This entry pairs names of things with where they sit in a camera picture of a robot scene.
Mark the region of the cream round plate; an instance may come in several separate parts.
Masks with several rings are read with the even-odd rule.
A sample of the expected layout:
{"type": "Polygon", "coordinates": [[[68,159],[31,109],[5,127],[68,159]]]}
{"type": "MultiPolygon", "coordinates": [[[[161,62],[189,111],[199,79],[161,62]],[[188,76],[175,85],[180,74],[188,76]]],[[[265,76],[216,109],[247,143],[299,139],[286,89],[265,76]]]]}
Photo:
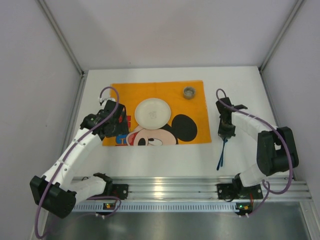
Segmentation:
{"type": "Polygon", "coordinates": [[[157,130],[169,122],[171,108],[162,99],[148,98],[137,105],[134,118],[143,129],[157,130]]]}

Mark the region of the orange Mickey Mouse placemat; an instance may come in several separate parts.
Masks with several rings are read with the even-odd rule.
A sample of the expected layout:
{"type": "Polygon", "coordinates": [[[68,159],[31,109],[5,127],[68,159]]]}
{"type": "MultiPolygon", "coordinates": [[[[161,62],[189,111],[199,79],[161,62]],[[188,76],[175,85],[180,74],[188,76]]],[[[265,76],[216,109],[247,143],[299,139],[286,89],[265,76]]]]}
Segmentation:
{"type": "Polygon", "coordinates": [[[206,144],[212,141],[203,81],[114,83],[112,87],[126,107],[129,133],[105,138],[104,147],[206,144]],[[195,97],[190,100],[183,96],[183,90],[188,86],[196,89],[195,97]],[[168,123],[159,129],[142,128],[135,120],[136,107],[149,98],[164,100],[171,109],[168,123]]]}

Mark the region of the small grey cup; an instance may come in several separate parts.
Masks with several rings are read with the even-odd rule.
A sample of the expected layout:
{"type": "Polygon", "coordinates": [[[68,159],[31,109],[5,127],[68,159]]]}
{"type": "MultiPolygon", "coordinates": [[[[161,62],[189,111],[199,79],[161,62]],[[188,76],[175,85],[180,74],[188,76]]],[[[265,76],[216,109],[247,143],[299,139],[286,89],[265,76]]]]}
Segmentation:
{"type": "Polygon", "coordinates": [[[187,100],[191,100],[195,97],[196,95],[196,89],[192,86],[186,86],[183,89],[183,97],[187,100]]]}

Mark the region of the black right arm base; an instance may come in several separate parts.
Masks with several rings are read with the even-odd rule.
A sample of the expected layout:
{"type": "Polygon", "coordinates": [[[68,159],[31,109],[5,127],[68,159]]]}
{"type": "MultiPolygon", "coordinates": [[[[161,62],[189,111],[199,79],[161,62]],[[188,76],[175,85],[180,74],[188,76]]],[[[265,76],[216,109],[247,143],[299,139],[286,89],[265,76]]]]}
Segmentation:
{"type": "Polygon", "coordinates": [[[261,185],[243,186],[239,174],[232,179],[231,183],[219,183],[216,186],[218,199],[226,202],[263,199],[261,185]]]}

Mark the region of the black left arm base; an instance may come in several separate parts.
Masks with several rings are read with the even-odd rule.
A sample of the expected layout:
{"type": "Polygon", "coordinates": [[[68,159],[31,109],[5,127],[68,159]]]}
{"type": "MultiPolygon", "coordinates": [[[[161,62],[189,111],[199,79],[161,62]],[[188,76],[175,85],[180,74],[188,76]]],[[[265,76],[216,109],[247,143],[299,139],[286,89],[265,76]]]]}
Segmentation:
{"type": "Polygon", "coordinates": [[[103,192],[94,197],[117,197],[121,200],[127,199],[129,194],[128,184],[113,183],[113,179],[104,173],[95,173],[93,176],[101,178],[106,182],[103,192]]]}

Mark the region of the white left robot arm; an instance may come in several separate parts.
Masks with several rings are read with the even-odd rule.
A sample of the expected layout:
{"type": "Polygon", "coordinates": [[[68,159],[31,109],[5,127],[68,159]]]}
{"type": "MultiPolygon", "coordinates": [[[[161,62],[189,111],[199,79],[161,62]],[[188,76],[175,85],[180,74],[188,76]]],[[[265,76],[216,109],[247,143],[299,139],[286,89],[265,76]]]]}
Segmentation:
{"type": "Polygon", "coordinates": [[[53,215],[64,219],[75,205],[91,197],[109,197],[113,180],[104,173],[72,183],[75,173],[90,152],[105,138],[129,133],[126,107],[112,99],[105,99],[96,114],[87,115],[71,144],[41,177],[34,176],[30,189],[35,203],[53,215]]]}

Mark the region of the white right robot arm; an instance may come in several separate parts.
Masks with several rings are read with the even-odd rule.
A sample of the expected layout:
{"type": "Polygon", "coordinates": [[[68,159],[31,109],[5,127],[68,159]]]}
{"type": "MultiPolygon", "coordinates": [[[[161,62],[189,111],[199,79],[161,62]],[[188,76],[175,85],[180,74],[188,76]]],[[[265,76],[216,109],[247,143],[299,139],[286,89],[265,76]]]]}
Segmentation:
{"type": "Polygon", "coordinates": [[[232,184],[237,189],[253,187],[266,177],[280,172],[289,172],[299,165],[293,131],[289,127],[273,126],[265,120],[248,112],[246,106],[232,105],[229,97],[216,102],[219,116],[218,135],[225,146],[236,136],[236,128],[241,129],[257,143],[256,162],[245,171],[238,173],[232,184]]]}

